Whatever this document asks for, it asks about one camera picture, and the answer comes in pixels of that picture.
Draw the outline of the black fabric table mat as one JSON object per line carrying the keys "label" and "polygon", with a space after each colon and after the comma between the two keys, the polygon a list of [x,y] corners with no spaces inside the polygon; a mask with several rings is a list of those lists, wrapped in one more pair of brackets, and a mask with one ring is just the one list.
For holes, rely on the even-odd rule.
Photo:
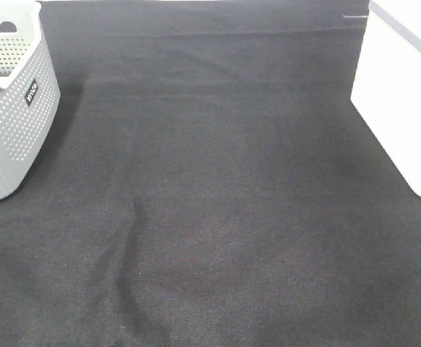
{"label": "black fabric table mat", "polygon": [[0,202],[0,346],[421,346],[421,198],[350,102],[366,1],[58,1]]}

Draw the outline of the white plastic bin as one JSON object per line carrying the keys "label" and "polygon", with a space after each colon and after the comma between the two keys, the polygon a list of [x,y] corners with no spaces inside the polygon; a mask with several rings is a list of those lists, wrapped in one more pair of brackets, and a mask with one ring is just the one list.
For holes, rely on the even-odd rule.
{"label": "white plastic bin", "polygon": [[351,101],[421,197],[421,1],[370,1]]}

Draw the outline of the grey perforated plastic basket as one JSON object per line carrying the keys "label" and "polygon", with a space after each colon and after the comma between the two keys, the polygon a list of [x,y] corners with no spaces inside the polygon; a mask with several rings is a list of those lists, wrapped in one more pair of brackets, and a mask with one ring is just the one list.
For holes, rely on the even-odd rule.
{"label": "grey perforated plastic basket", "polygon": [[0,1],[0,200],[21,185],[61,96],[38,1]]}

